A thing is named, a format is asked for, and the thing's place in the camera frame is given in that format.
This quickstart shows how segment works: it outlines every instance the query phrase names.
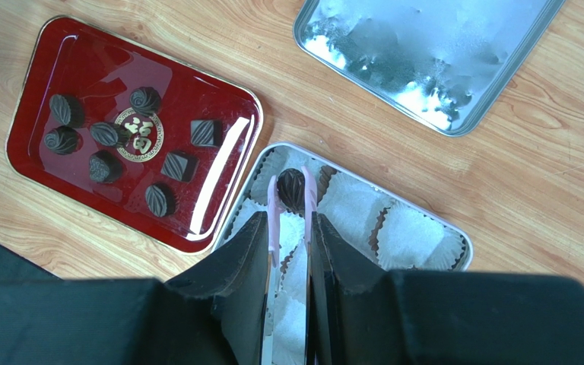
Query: tray rim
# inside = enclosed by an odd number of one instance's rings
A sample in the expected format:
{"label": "tray rim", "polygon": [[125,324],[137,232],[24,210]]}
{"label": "tray rim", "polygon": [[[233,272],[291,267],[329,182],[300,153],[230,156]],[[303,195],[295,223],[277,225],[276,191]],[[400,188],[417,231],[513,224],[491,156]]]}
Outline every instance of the tray rim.
{"label": "tray rim", "polygon": [[[183,65],[185,67],[192,68],[193,70],[195,70],[197,72],[200,72],[201,74],[203,74],[205,76],[208,76],[210,78],[215,78],[215,79],[217,79],[219,81],[225,82],[225,83],[227,83],[227,84],[229,84],[229,85],[231,85],[233,87],[236,87],[236,88],[244,91],[245,93],[247,93],[248,95],[250,95],[251,98],[254,99],[255,104],[256,104],[256,109],[258,111],[258,118],[260,120],[260,123],[257,123],[256,126],[254,127],[254,138],[252,139],[252,141],[249,144],[246,144],[244,146],[245,151],[246,151],[245,160],[243,162],[242,168],[240,168],[240,170],[238,171],[238,174],[236,175],[236,184],[234,184],[234,187],[229,191],[229,195],[227,196],[227,204],[224,207],[222,207],[222,209],[221,209],[221,215],[218,217],[217,226],[215,228],[216,231],[217,231],[216,238],[215,238],[215,240],[212,240],[208,245],[206,245],[205,247],[201,248],[199,251],[195,251],[195,252],[182,251],[181,249],[177,249],[174,246],[171,246],[171,245],[169,245],[167,243],[164,243],[164,242],[162,242],[162,241],[160,241],[160,240],[158,240],[158,239],[156,239],[156,238],[154,238],[154,237],[152,237],[152,236],[150,236],[150,235],[148,235],[148,234],[146,234],[144,232],[141,232],[140,230],[135,229],[134,227],[130,227],[128,224],[125,224],[125,223],[117,220],[114,217],[110,217],[107,214],[101,213],[98,210],[93,209],[92,207],[86,205],[85,203],[82,203],[82,202],[80,202],[80,201],[78,201],[78,200],[76,200],[76,199],[74,199],[74,198],[72,198],[72,197],[70,197],[68,195],[62,194],[61,192],[58,192],[58,191],[56,191],[54,189],[51,189],[50,187],[45,186],[45,185],[37,182],[36,180],[31,179],[28,176],[25,176],[24,174],[22,174],[19,171],[17,171],[15,169],[15,167],[13,166],[13,164],[11,163],[11,161],[9,160],[9,158],[8,158],[8,139],[11,137],[11,130],[13,129],[13,123],[15,122],[15,117],[17,116],[17,110],[19,109],[20,102],[22,101],[22,94],[24,93],[24,90],[25,90],[25,88],[27,86],[27,81],[29,79],[29,73],[31,71],[31,65],[33,64],[33,60],[36,58],[36,51],[38,49],[38,44],[40,43],[40,37],[43,35],[45,29],[53,21],[57,21],[57,20],[60,20],[60,19],[71,19],[73,21],[77,21],[79,23],[82,23],[82,24],[85,24],[85,25],[87,25],[89,27],[92,27],[92,28],[94,28],[96,30],[102,31],[104,33],[107,33],[107,34],[109,34],[109,35],[111,35],[113,37],[117,37],[117,38],[119,38],[121,40],[124,40],[124,41],[126,41],[128,43],[131,43],[133,46],[140,47],[140,48],[145,49],[145,50],[147,50],[149,52],[153,52],[153,53],[155,53],[155,54],[157,54],[159,56],[162,56],[162,57],[164,57],[166,59],[169,59],[170,61],[173,61],[173,62],[178,63],[180,65]],[[6,163],[9,165],[9,167],[18,176],[21,176],[23,179],[25,179],[25,180],[27,180],[29,182],[32,182],[34,185],[39,186],[39,187],[44,188],[44,189],[47,189],[47,190],[49,190],[52,193],[55,193],[55,194],[58,194],[60,196],[66,197],[69,200],[71,200],[72,202],[75,202],[78,205],[80,205],[82,208],[85,208],[88,211],[95,212],[96,214],[99,214],[99,215],[101,215],[103,217],[106,217],[106,218],[112,220],[112,221],[115,221],[117,224],[121,224],[122,226],[124,226],[126,228],[129,228],[130,230],[133,230],[133,231],[135,231],[136,233],[138,233],[138,234],[140,234],[142,236],[145,236],[146,238],[148,238],[152,242],[158,243],[160,245],[164,245],[164,246],[168,247],[169,249],[176,250],[177,252],[179,252],[180,254],[183,254],[185,256],[197,256],[197,255],[200,255],[200,254],[208,251],[211,247],[215,247],[216,244],[221,241],[222,228],[225,225],[225,220],[229,216],[228,215],[229,212],[231,210],[233,210],[233,206],[235,205],[236,194],[238,193],[238,190],[239,190],[238,188],[241,187],[240,186],[240,182],[242,181],[243,175],[244,175],[245,171],[247,170],[247,167],[249,166],[249,159],[251,158],[251,156],[252,156],[252,154],[254,152],[254,149],[256,148],[256,142],[259,139],[259,136],[260,136],[261,130],[262,130],[262,125],[263,125],[264,122],[265,122],[265,117],[264,117],[264,114],[263,114],[263,108],[262,108],[261,101],[258,98],[258,96],[256,96],[256,94],[253,91],[251,91],[250,89],[248,89],[248,88],[246,88],[246,87],[244,87],[244,86],[242,86],[240,84],[236,84],[235,82],[230,81],[230,80],[228,80],[226,78],[223,78],[223,77],[221,77],[219,75],[216,75],[216,74],[213,74],[213,73],[211,73],[209,71],[206,71],[204,69],[201,69],[198,66],[192,65],[192,64],[190,64],[188,62],[185,62],[183,60],[180,60],[180,59],[177,59],[175,57],[169,56],[166,53],[163,53],[161,51],[158,51],[156,49],[153,49],[152,47],[143,45],[143,44],[141,44],[141,43],[139,43],[139,42],[137,42],[135,40],[129,39],[126,36],[123,36],[123,35],[118,34],[116,32],[112,32],[110,30],[106,30],[106,29],[104,29],[102,27],[97,26],[96,24],[92,24],[89,21],[84,21],[84,20],[80,19],[79,17],[74,17],[74,16],[67,15],[67,14],[60,14],[60,15],[56,15],[55,17],[51,17],[48,21],[46,21],[42,25],[42,27],[40,28],[40,31],[38,32],[38,36],[36,38],[36,42],[33,45],[33,51],[31,53],[31,58],[29,59],[29,64],[27,65],[27,72],[24,75],[24,81],[22,82],[22,88],[20,90],[20,94],[17,97],[17,102],[15,103],[15,108],[13,110],[13,115],[11,116],[11,122],[10,122],[10,125],[8,127],[8,131],[6,132],[6,138],[4,140],[4,157],[5,157]]]}
{"label": "tray rim", "polygon": [[[457,233],[461,234],[463,236],[463,238],[465,238],[465,241],[468,243],[468,249],[465,250],[465,254],[463,255],[463,258],[461,259],[462,263],[459,264],[459,266],[457,268],[453,269],[452,271],[467,271],[468,270],[468,268],[472,262],[472,259],[475,255],[475,250],[474,250],[474,245],[472,244],[472,240],[470,240],[470,236],[468,236],[468,234],[464,230],[462,230],[461,228],[459,228],[455,224],[452,224],[452,223],[442,219],[441,217],[435,215],[433,212],[428,211],[427,209],[424,209],[421,206],[416,205],[413,202],[410,202],[409,200],[402,198],[401,196],[399,196],[393,192],[390,192],[388,189],[384,189],[382,186],[379,186],[373,182],[370,182],[369,180],[364,179],[362,176],[359,176],[356,173],[353,173],[352,171],[347,170],[344,167],[339,166],[338,164],[326,159],[325,157],[319,156],[318,154],[316,154],[312,151],[309,151],[309,150],[307,150],[307,149],[305,149],[297,144],[294,144],[292,142],[281,141],[281,142],[269,144],[267,147],[265,147],[263,149],[263,151],[261,151],[261,153],[256,158],[254,166],[252,166],[252,169],[249,171],[249,175],[247,176],[247,179],[245,180],[246,182],[243,184],[243,187],[240,190],[240,194],[238,195],[239,199],[233,203],[233,207],[231,208],[230,217],[234,216],[235,213],[238,211],[238,207],[240,206],[240,204],[238,204],[238,201],[240,200],[240,198],[245,196],[245,194],[247,192],[247,186],[249,185],[249,181],[251,180],[253,174],[258,170],[260,161],[265,157],[265,155],[268,152],[270,152],[271,150],[273,150],[274,148],[277,148],[277,147],[292,148],[293,150],[299,151],[302,154],[306,154],[309,157],[314,158],[315,160],[319,160],[319,161],[325,163],[326,165],[335,168],[337,171],[340,171],[342,173],[346,173],[350,177],[353,177],[362,183],[370,185],[374,189],[378,189],[379,191],[390,196],[391,198],[394,198],[394,199],[398,200],[399,202],[402,202],[403,204],[408,205],[410,208],[416,209],[420,213],[428,216],[429,218],[435,220],[436,222],[441,223],[444,226],[452,228]],[[229,223],[230,223],[230,219],[227,219],[227,220],[225,220],[225,222],[223,222],[222,227],[220,229],[220,238],[225,236],[225,233],[227,233]],[[218,247],[220,247],[220,242],[221,242],[221,240],[217,240],[217,242],[214,243],[212,251],[215,251],[216,249],[218,249]]]}
{"label": "tray rim", "polygon": [[324,59],[319,58],[314,53],[310,52],[301,41],[301,24],[305,24],[306,21],[309,20],[309,17],[312,16],[313,12],[315,11],[316,7],[319,5],[321,0],[305,0],[301,9],[299,10],[299,14],[294,20],[294,25],[292,26],[292,32],[294,41],[297,43],[297,46],[301,48],[305,53],[312,56],[314,59],[321,62],[323,65],[329,67],[332,71],[335,71],[337,74],[342,76],[343,78],[349,80],[353,84],[363,88],[374,97],[384,101],[388,105],[390,105],[393,109],[398,110],[400,113],[412,118],[415,122],[419,122],[420,124],[432,129],[441,135],[445,135],[447,137],[462,137],[464,135],[469,134],[474,129],[478,127],[481,123],[483,118],[486,114],[490,111],[491,107],[494,105],[495,101],[499,98],[502,92],[506,89],[506,86],[513,79],[517,71],[522,67],[523,63],[526,61],[532,50],[537,46],[539,40],[544,36],[548,26],[551,24],[553,19],[555,19],[557,13],[560,11],[562,6],[564,5],[566,0],[547,0],[546,5],[540,11],[540,14],[535,18],[535,22],[531,25],[526,35],[521,39],[519,45],[515,49],[515,51],[510,55],[510,57],[506,60],[505,67],[501,68],[497,75],[494,77],[492,82],[487,86],[486,91],[481,95],[479,101],[474,105],[466,121],[461,125],[460,128],[456,129],[454,132],[445,131],[442,129],[437,128],[435,125],[429,123],[426,119],[418,116],[416,113],[413,113],[409,109],[404,108],[401,104],[396,103],[390,100],[387,96],[381,95],[377,93],[371,86],[368,84],[356,79],[347,76],[342,70],[336,68],[335,66],[331,65]]}

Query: dark chocolate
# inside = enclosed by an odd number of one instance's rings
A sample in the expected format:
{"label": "dark chocolate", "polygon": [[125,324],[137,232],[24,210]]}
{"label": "dark chocolate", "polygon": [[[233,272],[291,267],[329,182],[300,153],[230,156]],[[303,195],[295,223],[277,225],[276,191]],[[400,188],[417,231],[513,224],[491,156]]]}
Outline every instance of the dark chocolate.
{"label": "dark chocolate", "polygon": [[90,127],[90,134],[95,141],[107,147],[123,147],[128,144],[132,133],[114,123],[96,123]]}
{"label": "dark chocolate", "polygon": [[85,122],[81,103],[71,95],[56,94],[49,99],[51,114],[62,125],[80,128]]}
{"label": "dark chocolate", "polygon": [[102,150],[90,156],[90,179],[97,183],[114,183],[123,173],[123,165],[118,158]]}
{"label": "dark chocolate", "polygon": [[161,105],[161,97],[152,87],[140,87],[130,94],[130,106],[142,116],[152,116]]}
{"label": "dark chocolate", "polygon": [[279,199],[295,214],[302,214],[306,210],[305,187],[306,178],[297,169],[283,171],[276,180]]}
{"label": "dark chocolate", "polygon": [[198,147],[220,147],[222,145],[222,122],[219,120],[192,121],[191,144]]}
{"label": "dark chocolate", "polygon": [[161,173],[171,179],[188,183],[193,179],[198,158],[181,151],[171,151],[161,167]]}
{"label": "dark chocolate", "polygon": [[156,217],[166,217],[175,213],[175,195],[168,185],[162,182],[148,186],[146,204]]}
{"label": "dark chocolate", "polygon": [[70,154],[78,148],[78,132],[64,125],[45,135],[45,146],[54,154]]}

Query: logo on red tray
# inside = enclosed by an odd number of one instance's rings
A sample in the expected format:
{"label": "logo on red tray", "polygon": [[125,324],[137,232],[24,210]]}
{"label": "logo on red tray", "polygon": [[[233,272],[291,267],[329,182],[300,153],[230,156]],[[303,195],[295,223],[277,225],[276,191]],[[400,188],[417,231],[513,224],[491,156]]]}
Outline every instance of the logo on red tray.
{"label": "logo on red tray", "polygon": [[121,125],[132,133],[130,143],[117,148],[126,160],[144,162],[157,156],[163,144],[163,126],[157,114],[142,116],[128,108],[116,117],[114,124]]}

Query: wooden surface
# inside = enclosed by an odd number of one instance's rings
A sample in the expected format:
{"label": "wooden surface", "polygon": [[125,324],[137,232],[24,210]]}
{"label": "wooden surface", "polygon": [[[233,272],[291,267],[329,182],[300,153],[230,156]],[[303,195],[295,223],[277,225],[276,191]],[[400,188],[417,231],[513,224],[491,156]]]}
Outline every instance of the wooden surface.
{"label": "wooden surface", "polygon": [[305,54],[302,0],[0,0],[0,243],[64,278],[169,278],[202,258],[18,176],[4,143],[39,29],[72,14],[254,90],[258,151],[292,141],[465,230],[471,270],[584,283],[584,0],[567,0],[470,135],[446,138]]}

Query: red tray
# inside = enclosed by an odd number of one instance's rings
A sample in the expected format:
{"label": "red tray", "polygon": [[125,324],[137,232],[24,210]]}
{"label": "red tray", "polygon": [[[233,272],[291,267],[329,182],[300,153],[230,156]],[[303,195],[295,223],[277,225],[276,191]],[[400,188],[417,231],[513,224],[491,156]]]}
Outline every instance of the red tray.
{"label": "red tray", "polygon": [[[162,97],[157,121],[129,109],[130,93],[142,86],[155,88]],[[43,143],[44,135],[60,126],[49,110],[53,94],[77,97],[85,112],[85,124],[76,129],[80,149],[66,156],[54,154]],[[125,124],[135,118],[155,124],[148,136],[152,147],[144,154],[132,144],[124,151],[104,148],[89,134],[95,122],[119,119]],[[220,148],[191,145],[190,122],[195,119],[222,121]],[[23,176],[193,253],[217,239],[261,125],[262,108],[251,91],[74,18],[58,17],[38,36],[6,154]],[[101,149],[124,165],[122,177],[112,184],[89,178],[89,157]],[[160,174],[173,150],[199,159],[191,182]],[[153,183],[166,183],[176,193],[175,214],[158,218],[148,210],[144,192]]]}

